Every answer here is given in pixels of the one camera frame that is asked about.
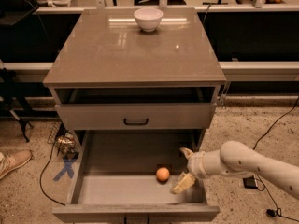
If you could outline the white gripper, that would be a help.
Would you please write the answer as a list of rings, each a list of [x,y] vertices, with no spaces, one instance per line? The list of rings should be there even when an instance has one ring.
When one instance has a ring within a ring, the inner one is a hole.
[[[172,194],[180,194],[184,190],[190,188],[196,179],[203,179],[206,177],[206,171],[203,166],[204,152],[193,152],[192,150],[181,147],[180,152],[188,160],[187,169],[188,173],[182,172],[177,182],[170,189]]]

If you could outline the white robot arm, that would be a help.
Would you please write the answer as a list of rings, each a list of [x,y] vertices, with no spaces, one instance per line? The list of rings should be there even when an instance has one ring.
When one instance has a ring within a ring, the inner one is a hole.
[[[187,159],[187,173],[182,172],[171,188],[180,194],[195,184],[196,180],[213,175],[247,177],[259,175],[299,199],[299,167],[259,154],[252,148],[236,141],[225,142],[219,150],[192,152],[186,147],[180,151]]]

